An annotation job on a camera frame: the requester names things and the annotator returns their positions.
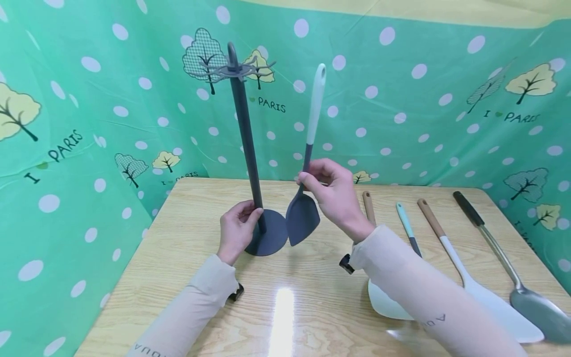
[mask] stand base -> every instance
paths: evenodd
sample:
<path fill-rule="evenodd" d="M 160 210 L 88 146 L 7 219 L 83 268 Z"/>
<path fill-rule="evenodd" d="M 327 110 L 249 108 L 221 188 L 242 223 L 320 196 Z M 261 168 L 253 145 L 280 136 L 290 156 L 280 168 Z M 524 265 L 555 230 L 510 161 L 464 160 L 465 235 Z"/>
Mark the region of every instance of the stand base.
<path fill-rule="evenodd" d="M 264 209 L 262 213 L 266 219 L 266 233 L 261 234 L 256 225 L 254 237 L 246 253 L 255 256 L 268 256 L 276 253 L 287 242 L 286 219 L 276 211 Z"/>

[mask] metal ladle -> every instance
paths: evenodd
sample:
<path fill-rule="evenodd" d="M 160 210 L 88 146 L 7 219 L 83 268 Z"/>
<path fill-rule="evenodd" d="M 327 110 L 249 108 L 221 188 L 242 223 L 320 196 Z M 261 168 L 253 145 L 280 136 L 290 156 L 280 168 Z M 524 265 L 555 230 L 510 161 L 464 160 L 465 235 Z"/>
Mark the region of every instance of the metal ladle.
<path fill-rule="evenodd" d="M 552 303 L 551 300 L 524 286 L 516 270 L 509 262 L 508 257 L 486 228 L 482 217 L 461 192 L 456 191 L 452 195 L 460 208 L 466 213 L 466 216 L 482 232 L 484 238 L 508 272 L 509 277 L 512 278 L 514 289 L 509 295 L 509 301 L 513 308 L 537 326 L 545 335 L 546 340 L 559 344 L 571 343 L 571 318 Z"/>

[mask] hand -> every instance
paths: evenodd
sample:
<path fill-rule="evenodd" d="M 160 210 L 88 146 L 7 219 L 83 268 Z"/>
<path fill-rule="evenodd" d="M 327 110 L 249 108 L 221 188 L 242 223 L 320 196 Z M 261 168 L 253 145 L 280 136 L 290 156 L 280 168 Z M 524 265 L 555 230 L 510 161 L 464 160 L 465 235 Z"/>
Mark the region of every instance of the hand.
<path fill-rule="evenodd" d="M 252 200 L 238 203 L 220 217 L 220 247 L 217 256 L 232 266 L 252 241 L 254 227 L 264 210 Z"/>
<path fill-rule="evenodd" d="M 353 189 L 353 174 L 335 161 L 310 162 L 309 173 L 300 173 L 297 183 L 303 183 L 313 193 L 323 214 L 355 243 L 365 240 L 375 230 L 359 206 Z"/>

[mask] beige sleeve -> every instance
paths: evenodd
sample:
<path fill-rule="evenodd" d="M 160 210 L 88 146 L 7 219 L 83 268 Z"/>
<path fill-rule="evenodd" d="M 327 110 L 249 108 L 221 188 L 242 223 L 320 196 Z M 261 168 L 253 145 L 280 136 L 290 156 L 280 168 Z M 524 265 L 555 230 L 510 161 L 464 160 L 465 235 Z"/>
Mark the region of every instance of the beige sleeve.
<path fill-rule="evenodd" d="M 126 357 L 186 357 L 208 321 L 238 289 L 234 267 L 209 257 Z"/>
<path fill-rule="evenodd" d="M 377 227 L 354 246 L 350 263 L 363 269 L 452 356 L 527 356 L 482 305 L 388 227 Z"/>

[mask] black clip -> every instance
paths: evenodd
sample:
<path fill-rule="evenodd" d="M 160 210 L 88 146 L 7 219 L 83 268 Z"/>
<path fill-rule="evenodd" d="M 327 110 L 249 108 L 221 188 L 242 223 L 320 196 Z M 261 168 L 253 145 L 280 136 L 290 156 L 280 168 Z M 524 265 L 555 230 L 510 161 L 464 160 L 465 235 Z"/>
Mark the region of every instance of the black clip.
<path fill-rule="evenodd" d="M 339 262 L 339 266 L 341 268 L 345 269 L 345 271 L 348 272 L 349 275 L 353 274 L 353 272 L 355 271 L 355 269 L 353 269 L 353 267 L 351 265 L 349 265 L 350 259 L 351 259 L 351 256 L 349 254 L 345 254 L 345 256 Z"/>
<path fill-rule="evenodd" d="M 233 302 L 238 301 L 238 299 L 240 299 L 240 296 L 242 296 L 242 294 L 244 293 L 244 287 L 242 286 L 242 284 L 238 283 L 238 290 L 236 290 L 236 292 L 233 292 L 228 299 L 232 300 Z"/>

